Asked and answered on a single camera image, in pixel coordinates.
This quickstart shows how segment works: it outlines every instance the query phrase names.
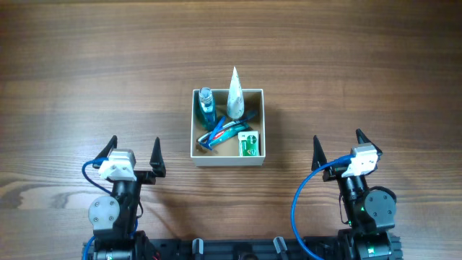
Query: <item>blue bottle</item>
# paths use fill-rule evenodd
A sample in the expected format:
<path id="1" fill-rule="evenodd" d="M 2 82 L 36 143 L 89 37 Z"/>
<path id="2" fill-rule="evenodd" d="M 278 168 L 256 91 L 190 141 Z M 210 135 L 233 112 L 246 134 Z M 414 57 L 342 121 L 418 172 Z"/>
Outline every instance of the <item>blue bottle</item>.
<path id="1" fill-rule="evenodd" d="M 199 104 L 204 127 L 212 131 L 217 125 L 217 111 L 215 110 L 215 99 L 212 90 L 202 87 L 199 91 Z"/>

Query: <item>toothpaste tube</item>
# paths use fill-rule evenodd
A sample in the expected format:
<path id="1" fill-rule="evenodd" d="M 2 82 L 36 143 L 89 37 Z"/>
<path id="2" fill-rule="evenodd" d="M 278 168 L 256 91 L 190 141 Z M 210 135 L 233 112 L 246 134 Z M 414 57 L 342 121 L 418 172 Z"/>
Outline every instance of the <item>toothpaste tube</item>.
<path id="1" fill-rule="evenodd" d="M 226 112 L 228 116 L 232 119 L 239 119 L 244 114 L 243 89 L 240 86 L 239 75 L 237 75 L 236 67 L 234 67 L 234 70 L 232 71 Z"/>
<path id="2" fill-rule="evenodd" d="M 227 130 L 228 128 L 230 128 L 230 127 L 232 127 L 232 126 L 236 126 L 236 125 L 238 125 L 238 124 L 247 122 L 247 121 L 251 120 L 252 118 L 254 118 L 256 115 L 258 115 L 258 111 L 256 111 L 256 110 L 251 110 L 251 111 L 249 111 L 249 112 L 245 115 L 244 118 L 242 118 L 242 119 L 240 119 L 240 120 L 236 120 L 236 121 L 231 121 L 231 122 L 225 124 L 224 126 L 222 126 L 222 128 L 219 130 L 219 132 L 221 132 L 222 130 Z M 210 132 L 208 132 L 207 134 L 205 134 L 205 135 L 199 137 L 199 138 L 197 139 L 197 142 L 198 142 L 198 143 L 201 143 L 201 142 L 204 143 L 204 142 L 206 142 L 206 140 L 210 137 L 211 134 L 212 134 L 212 131 L 210 131 Z"/>
<path id="3" fill-rule="evenodd" d="M 221 130 L 220 132 L 218 132 L 217 135 L 215 135 L 213 140 L 210 142 L 209 146 L 213 147 L 217 144 L 221 144 L 224 141 L 228 140 L 229 138 L 237 135 L 240 131 L 244 131 L 248 128 L 249 126 L 247 123 L 241 123 L 241 124 L 238 124 L 237 126 L 231 126 L 227 130 Z"/>

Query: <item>wire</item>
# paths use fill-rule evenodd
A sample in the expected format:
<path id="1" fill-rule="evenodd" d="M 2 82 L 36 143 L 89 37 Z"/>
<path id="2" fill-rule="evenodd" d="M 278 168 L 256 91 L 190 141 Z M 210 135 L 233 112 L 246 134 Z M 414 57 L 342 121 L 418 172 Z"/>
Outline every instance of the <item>wire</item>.
<path id="1" fill-rule="evenodd" d="M 110 191 L 107 190 L 106 188 L 103 188 L 102 186 L 100 186 L 98 183 L 95 183 L 94 181 L 92 181 L 92 179 L 90 179 L 87 175 L 87 173 L 85 173 L 85 168 L 88 166 L 88 165 L 91 165 L 91 164 L 94 164 L 94 163 L 102 163 L 106 160 L 109 160 L 108 158 L 106 157 L 103 157 L 103 158 L 99 158 L 99 159 L 96 159 L 96 160 L 91 160 L 91 161 L 88 161 L 86 163 L 83 164 L 82 166 L 82 174 L 84 175 L 85 179 L 87 179 L 87 181 L 93 185 L 95 185 L 96 187 L 98 187 L 100 190 L 110 194 Z"/>
<path id="2" fill-rule="evenodd" d="M 343 218 L 343 216 L 341 215 L 341 203 L 340 203 L 340 201 L 341 201 L 341 193 L 339 194 L 340 221 L 341 221 L 342 223 L 344 223 L 344 224 L 348 224 L 348 221 L 344 221 L 344 218 Z"/>
<path id="3" fill-rule="evenodd" d="M 92 181 L 92 179 L 90 179 L 90 177 L 88 177 L 87 173 L 85 173 L 85 168 L 90 165 L 90 164 L 94 164 L 94 163 L 102 163 L 106 160 L 109 160 L 108 158 L 106 157 L 103 157 L 103 158 L 99 158 L 99 159 L 96 159 L 96 160 L 90 160 L 86 163 L 83 164 L 82 166 L 82 174 L 84 175 L 85 179 L 87 179 L 87 181 L 93 185 L 95 185 L 97 188 L 101 189 L 102 191 L 110 194 L 110 191 L 107 190 L 106 188 L 103 188 L 102 186 L 100 186 L 99 184 L 95 183 L 94 181 Z M 130 234 L 131 237 L 133 237 L 135 235 L 135 232 L 136 230 L 138 229 L 138 218 L 136 219 L 135 221 L 135 229 L 134 231 Z M 89 240 L 88 240 L 88 243 L 87 245 L 85 246 L 85 249 L 84 249 L 84 255 L 83 255 L 83 260 L 87 260 L 88 259 L 88 251 L 90 249 L 90 246 L 92 245 L 93 241 L 95 240 L 95 237 L 92 236 Z"/>
<path id="4" fill-rule="evenodd" d="M 85 246 L 83 260 L 87 260 L 87 259 L 88 259 L 88 251 L 89 251 L 90 246 L 92 245 L 94 239 L 95 239 L 95 237 L 92 236 L 92 237 L 88 240 L 88 243 L 87 243 L 87 245 Z"/>
<path id="5" fill-rule="evenodd" d="M 141 215 L 136 216 L 136 219 L 139 219 L 140 217 L 142 217 L 144 213 L 144 209 L 143 209 L 143 205 L 141 205 L 141 201 L 138 202 L 138 205 L 141 208 Z"/>
<path id="6" fill-rule="evenodd" d="M 334 160 L 332 162 L 328 162 L 325 165 L 320 166 L 318 169 L 314 170 L 298 187 L 297 192 L 295 193 L 294 196 L 294 201 L 292 202 L 292 208 L 290 210 L 290 222 L 292 223 L 292 230 L 294 231 L 295 238 L 297 239 L 298 243 L 302 247 L 302 249 L 312 258 L 316 260 L 323 260 L 321 257 L 316 256 L 306 245 L 303 243 L 302 238 L 300 237 L 300 234 L 298 233 L 297 226 L 295 225 L 295 207 L 297 206 L 297 200 L 298 196 L 300 195 L 300 192 L 302 191 L 303 187 L 305 187 L 306 183 L 314 176 L 316 173 L 320 172 L 321 170 L 326 169 L 327 167 L 331 167 L 332 165 L 335 164 L 340 164 L 340 163 L 346 163 L 350 161 L 354 156 L 353 155 L 345 155 L 340 157 L 337 160 Z"/>

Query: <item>white box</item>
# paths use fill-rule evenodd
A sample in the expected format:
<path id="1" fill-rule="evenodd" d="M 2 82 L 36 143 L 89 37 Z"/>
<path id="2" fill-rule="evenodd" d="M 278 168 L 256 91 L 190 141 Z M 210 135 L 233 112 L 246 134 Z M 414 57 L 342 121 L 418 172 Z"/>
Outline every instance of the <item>white box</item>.
<path id="1" fill-rule="evenodd" d="M 217 107 L 217 117 L 226 116 L 226 104 L 228 89 L 212 90 Z M 193 90 L 193 104 L 191 112 L 191 159 L 196 166 L 261 166 L 266 157 L 265 145 L 265 104 L 263 90 L 243 89 L 245 112 L 258 110 L 258 115 L 248 124 L 251 130 L 260 133 L 260 156 L 239 156 L 239 141 L 237 136 L 214 146 L 214 152 L 205 153 L 196 149 L 196 140 L 204 135 L 204 129 L 197 119 L 196 112 L 199 109 L 199 90 Z"/>

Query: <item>wooden table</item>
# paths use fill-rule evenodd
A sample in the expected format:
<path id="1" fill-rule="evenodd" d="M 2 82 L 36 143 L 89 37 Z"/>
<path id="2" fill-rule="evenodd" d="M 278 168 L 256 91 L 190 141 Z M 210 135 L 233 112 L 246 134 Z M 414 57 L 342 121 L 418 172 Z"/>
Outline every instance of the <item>wooden table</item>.
<path id="1" fill-rule="evenodd" d="M 405 259 L 459 259 L 461 24 L 436 2 L 2 4 L 0 258 L 79 259 L 102 195 L 80 168 L 113 134 L 138 169 L 161 139 L 167 178 L 141 192 L 150 238 L 293 238 L 313 135 L 332 160 L 361 128 L 384 151 L 367 179 L 398 196 Z M 265 91 L 266 161 L 195 168 L 192 89 L 228 88 L 233 66 Z M 344 228 L 338 195 L 309 182 L 302 235 Z"/>

